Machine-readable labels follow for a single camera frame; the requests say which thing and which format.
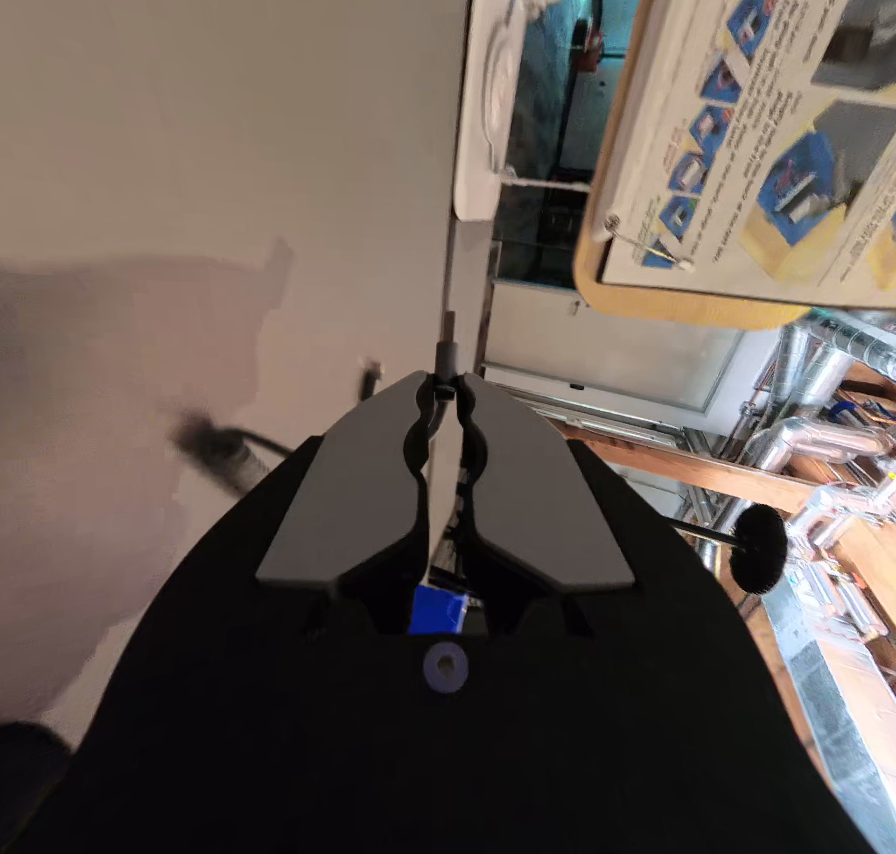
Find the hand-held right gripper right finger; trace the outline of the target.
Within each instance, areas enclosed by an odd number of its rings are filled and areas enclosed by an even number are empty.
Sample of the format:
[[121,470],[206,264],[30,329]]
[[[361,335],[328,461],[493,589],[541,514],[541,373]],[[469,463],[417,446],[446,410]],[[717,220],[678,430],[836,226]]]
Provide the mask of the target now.
[[476,374],[459,378],[458,406],[477,541],[559,592],[632,588],[632,568],[566,437]]

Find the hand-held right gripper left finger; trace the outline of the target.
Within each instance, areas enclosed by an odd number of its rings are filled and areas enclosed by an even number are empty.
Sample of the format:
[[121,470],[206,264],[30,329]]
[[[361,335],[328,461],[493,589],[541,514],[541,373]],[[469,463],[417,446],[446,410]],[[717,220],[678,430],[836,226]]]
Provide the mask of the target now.
[[408,374],[328,429],[256,571],[260,582],[332,588],[412,531],[419,486],[404,445],[426,380],[425,371]]

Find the silver ribbed round duct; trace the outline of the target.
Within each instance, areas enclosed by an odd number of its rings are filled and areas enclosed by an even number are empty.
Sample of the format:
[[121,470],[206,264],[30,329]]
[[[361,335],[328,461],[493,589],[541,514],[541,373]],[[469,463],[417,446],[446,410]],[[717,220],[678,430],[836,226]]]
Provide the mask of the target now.
[[785,325],[778,336],[763,427],[818,416],[856,364],[894,381],[894,312],[816,307]]

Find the white door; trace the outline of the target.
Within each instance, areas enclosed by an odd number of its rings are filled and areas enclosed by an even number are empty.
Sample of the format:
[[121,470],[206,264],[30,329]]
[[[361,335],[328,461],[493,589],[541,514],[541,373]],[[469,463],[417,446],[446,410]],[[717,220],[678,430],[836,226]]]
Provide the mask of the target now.
[[498,281],[486,362],[585,388],[703,411],[742,332],[615,317],[571,292]]

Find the blue plastic bin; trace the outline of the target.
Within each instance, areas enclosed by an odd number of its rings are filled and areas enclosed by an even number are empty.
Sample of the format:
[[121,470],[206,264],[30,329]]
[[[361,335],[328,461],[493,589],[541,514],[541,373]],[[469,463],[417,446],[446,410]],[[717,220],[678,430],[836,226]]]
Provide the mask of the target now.
[[466,592],[426,584],[417,586],[411,609],[409,635],[458,635],[469,604]]

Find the printed instruction sheet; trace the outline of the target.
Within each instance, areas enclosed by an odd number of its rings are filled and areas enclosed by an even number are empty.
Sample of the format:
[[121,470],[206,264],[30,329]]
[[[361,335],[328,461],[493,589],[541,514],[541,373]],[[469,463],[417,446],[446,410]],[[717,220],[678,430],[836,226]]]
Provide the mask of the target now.
[[895,0],[654,0],[599,279],[894,307]]

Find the silver rectangular foil duct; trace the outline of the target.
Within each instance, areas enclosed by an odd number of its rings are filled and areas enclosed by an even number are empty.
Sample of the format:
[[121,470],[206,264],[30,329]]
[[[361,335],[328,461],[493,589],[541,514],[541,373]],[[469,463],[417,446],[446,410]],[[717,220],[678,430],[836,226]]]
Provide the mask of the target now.
[[835,797],[875,851],[893,853],[893,691],[852,624],[789,579],[763,604]]

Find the black pole with round disc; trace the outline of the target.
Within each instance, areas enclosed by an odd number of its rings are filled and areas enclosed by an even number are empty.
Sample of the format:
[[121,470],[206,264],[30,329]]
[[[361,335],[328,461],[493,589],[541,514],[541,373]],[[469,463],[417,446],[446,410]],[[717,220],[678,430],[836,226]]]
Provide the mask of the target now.
[[714,577],[721,575],[721,550],[727,548],[731,577],[746,594],[762,596],[778,584],[787,562],[789,540],[785,523],[772,507],[739,502],[732,511],[724,510],[719,528],[673,519],[667,523],[698,541],[697,556]]

